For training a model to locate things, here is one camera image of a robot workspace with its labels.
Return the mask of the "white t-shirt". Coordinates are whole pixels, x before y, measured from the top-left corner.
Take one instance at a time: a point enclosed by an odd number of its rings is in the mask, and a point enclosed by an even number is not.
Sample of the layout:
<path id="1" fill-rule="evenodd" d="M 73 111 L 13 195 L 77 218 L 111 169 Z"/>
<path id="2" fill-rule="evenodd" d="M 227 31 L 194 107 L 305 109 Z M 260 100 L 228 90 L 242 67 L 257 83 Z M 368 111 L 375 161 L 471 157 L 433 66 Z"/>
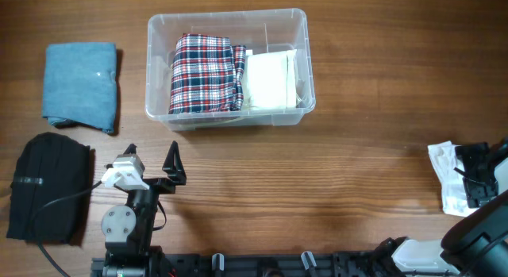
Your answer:
<path id="1" fill-rule="evenodd" d="M 441 183 L 442 209 L 445 214 L 467 217 L 476 211 L 468 206 L 463 176 L 455 168 L 464 170 L 456 156 L 456 145 L 451 141 L 427 146 L 429 159 Z"/>

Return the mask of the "blue denim cloth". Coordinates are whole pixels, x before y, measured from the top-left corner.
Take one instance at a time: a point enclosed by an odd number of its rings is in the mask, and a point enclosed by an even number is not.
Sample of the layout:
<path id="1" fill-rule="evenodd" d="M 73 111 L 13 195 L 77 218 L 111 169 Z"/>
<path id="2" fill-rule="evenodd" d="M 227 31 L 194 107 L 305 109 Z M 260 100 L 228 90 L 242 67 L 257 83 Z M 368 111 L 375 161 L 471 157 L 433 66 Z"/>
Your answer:
<path id="1" fill-rule="evenodd" d="M 114 43 L 75 42 L 46 48 L 42 118 L 55 127 L 82 124 L 111 134 L 116 111 Z"/>

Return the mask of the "black cloth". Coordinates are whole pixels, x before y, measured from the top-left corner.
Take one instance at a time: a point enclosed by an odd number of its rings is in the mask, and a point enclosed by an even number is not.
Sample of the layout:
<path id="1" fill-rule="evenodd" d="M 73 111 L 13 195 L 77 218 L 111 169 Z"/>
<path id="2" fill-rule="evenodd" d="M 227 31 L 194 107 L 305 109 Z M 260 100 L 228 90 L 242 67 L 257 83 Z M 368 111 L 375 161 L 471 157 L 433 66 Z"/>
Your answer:
<path id="1" fill-rule="evenodd" d="M 83 220 L 85 198 L 61 198 L 90 188 L 90 147 L 57 133 L 30 140 L 17 160 L 6 236 L 68 244 Z"/>

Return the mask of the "red plaid shirt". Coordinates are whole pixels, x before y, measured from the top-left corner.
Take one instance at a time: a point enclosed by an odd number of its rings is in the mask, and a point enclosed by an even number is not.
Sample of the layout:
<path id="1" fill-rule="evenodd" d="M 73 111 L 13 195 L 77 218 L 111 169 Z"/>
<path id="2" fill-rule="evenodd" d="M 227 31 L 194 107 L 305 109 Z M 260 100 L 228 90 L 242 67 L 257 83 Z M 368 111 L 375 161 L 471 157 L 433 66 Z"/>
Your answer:
<path id="1" fill-rule="evenodd" d="M 187 33 L 175 46 L 169 114 L 238 111 L 247 47 L 228 37 Z"/>

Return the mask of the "cream cloth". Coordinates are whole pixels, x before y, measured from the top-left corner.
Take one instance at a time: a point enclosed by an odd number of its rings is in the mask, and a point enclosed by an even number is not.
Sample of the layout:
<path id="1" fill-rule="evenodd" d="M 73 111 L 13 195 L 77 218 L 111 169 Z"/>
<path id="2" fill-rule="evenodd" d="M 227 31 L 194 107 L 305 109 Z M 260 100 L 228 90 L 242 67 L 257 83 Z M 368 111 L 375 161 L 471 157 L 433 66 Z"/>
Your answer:
<path id="1" fill-rule="evenodd" d="M 247 49 L 244 103 L 238 111 L 295 108 L 301 102 L 296 91 L 295 56 L 295 50 L 252 55 Z"/>

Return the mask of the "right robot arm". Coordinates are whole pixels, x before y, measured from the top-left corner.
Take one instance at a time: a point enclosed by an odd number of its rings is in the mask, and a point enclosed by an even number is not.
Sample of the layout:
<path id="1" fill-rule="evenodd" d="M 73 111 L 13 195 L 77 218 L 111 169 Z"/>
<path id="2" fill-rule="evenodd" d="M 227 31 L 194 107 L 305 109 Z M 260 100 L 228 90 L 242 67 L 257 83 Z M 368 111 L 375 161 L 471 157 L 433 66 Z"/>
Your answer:
<path id="1" fill-rule="evenodd" d="M 370 276 L 505 276 L 507 140 L 428 147 L 445 214 L 460 217 L 440 240 L 387 239 L 371 254 Z"/>

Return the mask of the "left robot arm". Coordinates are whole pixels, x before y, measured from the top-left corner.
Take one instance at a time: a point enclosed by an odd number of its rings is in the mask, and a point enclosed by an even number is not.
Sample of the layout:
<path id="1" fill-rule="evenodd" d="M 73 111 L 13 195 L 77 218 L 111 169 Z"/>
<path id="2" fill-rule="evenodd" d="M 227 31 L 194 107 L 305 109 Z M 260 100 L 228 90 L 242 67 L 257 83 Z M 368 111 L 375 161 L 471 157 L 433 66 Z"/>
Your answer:
<path id="1" fill-rule="evenodd" d="M 106 255 L 101 267 L 93 272 L 105 277 L 176 276 L 171 261 L 160 246 L 152 246 L 152 234 L 163 228 L 156 226 L 158 212 L 164 209 L 163 194 L 174 194 L 177 186 L 184 186 L 187 176 L 180 159 L 179 146 L 172 142 L 162 166 L 162 178 L 145 178 L 143 165 L 131 144 L 113 163 L 106 166 L 101 178 L 106 187 L 114 187 L 127 194 L 124 205 L 107 210 L 102 218 Z"/>

